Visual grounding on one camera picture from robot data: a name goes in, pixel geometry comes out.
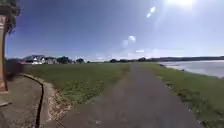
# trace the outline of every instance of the path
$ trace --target path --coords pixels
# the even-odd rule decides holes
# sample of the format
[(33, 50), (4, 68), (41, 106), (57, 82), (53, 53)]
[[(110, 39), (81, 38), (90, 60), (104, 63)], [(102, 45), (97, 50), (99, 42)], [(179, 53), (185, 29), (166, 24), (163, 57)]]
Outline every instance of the path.
[(140, 65), (132, 65), (112, 91), (46, 127), (202, 128), (181, 100)]
[(0, 128), (6, 128), (6, 124), (10, 128), (31, 128), (36, 122), (41, 85), (25, 77), (16, 77), (8, 81), (8, 87), (9, 93), (0, 94), (1, 98), (11, 102), (0, 108), (0, 124), (5, 123)]

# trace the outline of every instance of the lawn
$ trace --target lawn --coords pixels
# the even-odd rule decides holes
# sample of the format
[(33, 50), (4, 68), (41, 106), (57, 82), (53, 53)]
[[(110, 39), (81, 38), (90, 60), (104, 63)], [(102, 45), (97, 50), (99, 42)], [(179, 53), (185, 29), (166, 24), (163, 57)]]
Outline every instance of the lawn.
[(54, 85), (72, 105), (82, 104), (115, 84), (129, 71), (129, 64), (36, 65), (26, 73)]
[(170, 86), (207, 128), (224, 127), (224, 79), (146, 63)]

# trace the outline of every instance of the house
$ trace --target house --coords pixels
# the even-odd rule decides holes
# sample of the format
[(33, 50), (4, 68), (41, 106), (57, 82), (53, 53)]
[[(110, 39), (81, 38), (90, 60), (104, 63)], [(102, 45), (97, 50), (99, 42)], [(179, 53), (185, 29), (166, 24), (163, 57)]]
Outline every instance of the house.
[(45, 57), (44, 55), (31, 55), (23, 59), (26, 64), (57, 64), (57, 59), (54, 57)]
[(34, 57), (32, 64), (45, 64), (45, 58)]
[(45, 57), (45, 64), (58, 64), (58, 61), (54, 57)]

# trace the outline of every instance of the lake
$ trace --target lake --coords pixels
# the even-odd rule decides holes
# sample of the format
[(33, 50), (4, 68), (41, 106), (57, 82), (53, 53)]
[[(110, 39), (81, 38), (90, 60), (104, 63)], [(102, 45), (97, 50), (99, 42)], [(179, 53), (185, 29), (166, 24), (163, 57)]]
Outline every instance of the lake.
[(182, 61), (182, 62), (161, 62), (168, 68), (186, 70), (210, 76), (224, 77), (224, 60), (215, 61)]

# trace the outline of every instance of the pole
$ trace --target pole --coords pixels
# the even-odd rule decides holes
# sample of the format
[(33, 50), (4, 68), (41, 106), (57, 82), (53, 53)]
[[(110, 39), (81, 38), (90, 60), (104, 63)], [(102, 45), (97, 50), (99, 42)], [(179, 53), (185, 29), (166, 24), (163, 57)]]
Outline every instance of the pole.
[(6, 16), (0, 15), (0, 92), (8, 91), (5, 81), (5, 30)]

